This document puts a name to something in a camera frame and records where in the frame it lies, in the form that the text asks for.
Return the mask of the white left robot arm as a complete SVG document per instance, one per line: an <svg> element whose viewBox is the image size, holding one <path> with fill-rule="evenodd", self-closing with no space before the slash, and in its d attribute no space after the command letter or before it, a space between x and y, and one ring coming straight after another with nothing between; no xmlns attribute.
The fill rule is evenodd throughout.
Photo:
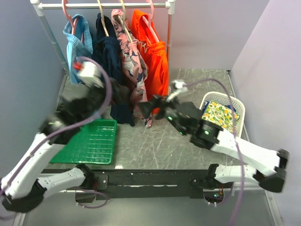
<svg viewBox="0 0 301 226"><path fill-rule="evenodd" d="M91 188L95 183L94 173L85 164L46 179L39 175L81 128L99 118L109 104L124 104L128 100L129 89L114 79L101 86L75 84L63 92L57 109L42 123L28 151L1 179L3 207L27 213L62 190Z"/></svg>

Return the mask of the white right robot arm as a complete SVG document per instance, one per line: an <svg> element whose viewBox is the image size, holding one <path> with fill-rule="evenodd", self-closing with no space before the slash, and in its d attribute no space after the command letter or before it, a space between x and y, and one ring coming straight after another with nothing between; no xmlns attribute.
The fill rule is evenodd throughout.
<svg viewBox="0 0 301 226"><path fill-rule="evenodd" d="M226 183L247 182L270 192L283 191L289 157L286 150L270 150L234 137L226 129L203 120L201 110L192 102L155 95L150 101L139 102L138 107L143 117L159 109L155 118L168 120L181 135L190 135L193 145L240 160L239 166L210 164L203 177L192 180L193 186L213 190Z"/></svg>

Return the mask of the light blue shorts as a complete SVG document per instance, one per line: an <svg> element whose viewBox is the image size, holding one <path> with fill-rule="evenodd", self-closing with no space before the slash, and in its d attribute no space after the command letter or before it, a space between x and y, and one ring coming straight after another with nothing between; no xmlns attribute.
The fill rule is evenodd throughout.
<svg viewBox="0 0 301 226"><path fill-rule="evenodd" d="M80 83L77 78L77 72L73 69L72 63L75 58L80 56L91 57L93 54L92 36L89 29L88 21L83 15L76 14L72 20L78 19L75 28L75 33L72 34L71 23L68 22L63 29L63 34L66 36L68 44L66 47L67 62L69 68L69 78L71 84Z"/></svg>

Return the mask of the pink plastic hanger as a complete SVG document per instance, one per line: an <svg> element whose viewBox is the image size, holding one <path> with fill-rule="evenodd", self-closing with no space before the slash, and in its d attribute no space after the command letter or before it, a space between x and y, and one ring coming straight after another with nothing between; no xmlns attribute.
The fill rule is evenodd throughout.
<svg viewBox="0 0 301 226"><path fill-rule="evenodd" d="M63 13L68 20L65 28L63 29L63 34L66 36L68 42L75 43L75 41L79 40L80 42L84 42L84 25L83 18L81 15L75 15L72 17L67 12L66 4L68 4L67 0L62 0L62 9Z"/></svg>

